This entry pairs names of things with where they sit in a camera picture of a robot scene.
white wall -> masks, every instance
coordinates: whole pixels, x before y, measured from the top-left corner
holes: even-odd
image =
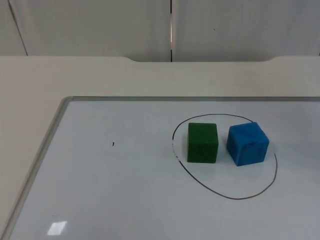
[[[319,0],[172,0],[174,61],[319,55]]]
[[[7,0],[0,0],[0,56],[25,55]]]
[[[30,56],[170,61],[169,0],[10,0]]]

whiteboard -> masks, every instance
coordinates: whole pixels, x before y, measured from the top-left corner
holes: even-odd
[[[10,239],[301,240],[320,226],[320,104],[308,99],[103,98],[71,101]],[[265,161],[237,167],[229,127],[258,122]],[[188,122],[216,123],[215,164],[186,161]],[[174,153],[201,183],[179,164]]]

green cube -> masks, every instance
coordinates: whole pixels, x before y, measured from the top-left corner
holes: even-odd
[[[218,145],[215,123],[189,123],[187,157],[189,163],[214,164],[217,159]]]

white surface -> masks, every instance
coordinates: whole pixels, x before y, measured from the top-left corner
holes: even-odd
[[[169,62],[168,0],[10,0],[29,56]]]
[[[319,9],[319,0],[172,0],[172,59],[318,56]]]
[[[71,102],[20,213],[12,240],[55,239],[301,240],[320,225],[319,102]],[[183,120],[206,113],[257,121],[270,139],[265,162],[236,167],[226,151],[232,116],[191,122],[217,123],[216,164],[187,163],[188,124],[175,149],[172,134]]]
[[[0,56],[26,55],[8,1],[0,0]]]
[[[0,227],[66,96],[320,96],[319,57],[137,63],[123,57],[0,57]]]

drawn circle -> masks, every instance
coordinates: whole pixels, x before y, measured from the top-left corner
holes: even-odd
[[[249,196],[245,196],[245,197],[232,197],[232,196],[228,196],[228,195],[225,195],[225,194],[222,194],[216,190],[214,190],[213,188],[207,186],[206,184],[204,184],[202,181],[198,180],[198,178],[196,178],[188,169],[187,167],[183,164],[183,162],[180,160],[180,158],[178,157],[178,155],[176,154],[176,151],[175,151],[175,145],[174,145],[174,140],[175,140],[175,135],[176,135],[176,132],[177,130],[186,122],[192,120],[192,119],[197,119],[197,118],[201,118],[201,117],[205,117],[205,116],[231,116],[231,117],[235,117],[235,118],[240,118],[240,119],[244,119],[244,120],[247,120],[251,123],[253,123],[254,121],[250,120],[249,118],[247,117],[244,117],[244,116],[239,116],[239,115],[234,115],[234,114],[227,114],[227,113],[208,113],[208,114],[202,114],[202,115],[197,115],[197,116],[193,116],[193,117],[190,117],[182,122],[180,122],[177,127],[174,129],[173,131],[173,134],[172,134],[172,151],[173,151],[173,154],[175,156],[175,158],[178,160],[178,162],[180,163],[180,165],[182,166],[182,168],[197,182],[199,183],[200,185],[202,185],[203,187],[205,187],[207,190],[211,191],[212,193],[214,194],[217,194],[223,198],[226,198],[226,199],[230,199],[230,200],[245,200],[245,199],[251,199],[251,198],[254,198],[256,196],[259,196],[261,195],[262,193],[264,193],[269,187],[271,187],[272,184],[274,184],[275,180],[276,180],[276,177],[277,177],[277,172],[278,172],[278,159],[277,159],[277,156],[276,154],[274,153],[274,159],[275,159],[275,170],[274,170],[274,175],[273,175],[273,179],[272,181],[265,187],[263,188],[261,191],[259,191],[258,193],[256,194],[252,194],[252,195],[249,195]]]

